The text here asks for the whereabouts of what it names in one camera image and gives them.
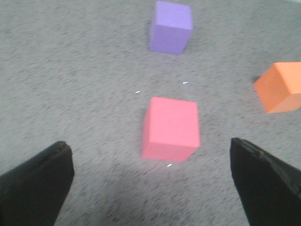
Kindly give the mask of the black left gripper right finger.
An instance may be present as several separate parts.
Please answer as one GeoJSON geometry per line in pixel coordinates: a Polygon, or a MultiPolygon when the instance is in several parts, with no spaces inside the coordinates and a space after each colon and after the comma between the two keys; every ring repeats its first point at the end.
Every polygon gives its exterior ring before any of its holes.
{"type": "Polygon", "coordinates": [[[231,139],[230,169],[251,226],[301,224],[301,171],[259,146],[231,139]]]}

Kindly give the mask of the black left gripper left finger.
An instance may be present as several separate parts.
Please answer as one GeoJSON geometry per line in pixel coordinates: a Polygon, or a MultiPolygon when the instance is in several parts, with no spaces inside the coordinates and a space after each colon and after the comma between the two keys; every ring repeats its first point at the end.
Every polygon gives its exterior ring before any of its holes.
{"type": "Polygon", "coordinates": [[[72,150],[58,141],[0,177],[2,226],[53,226],[74,178],[72,150]]]}

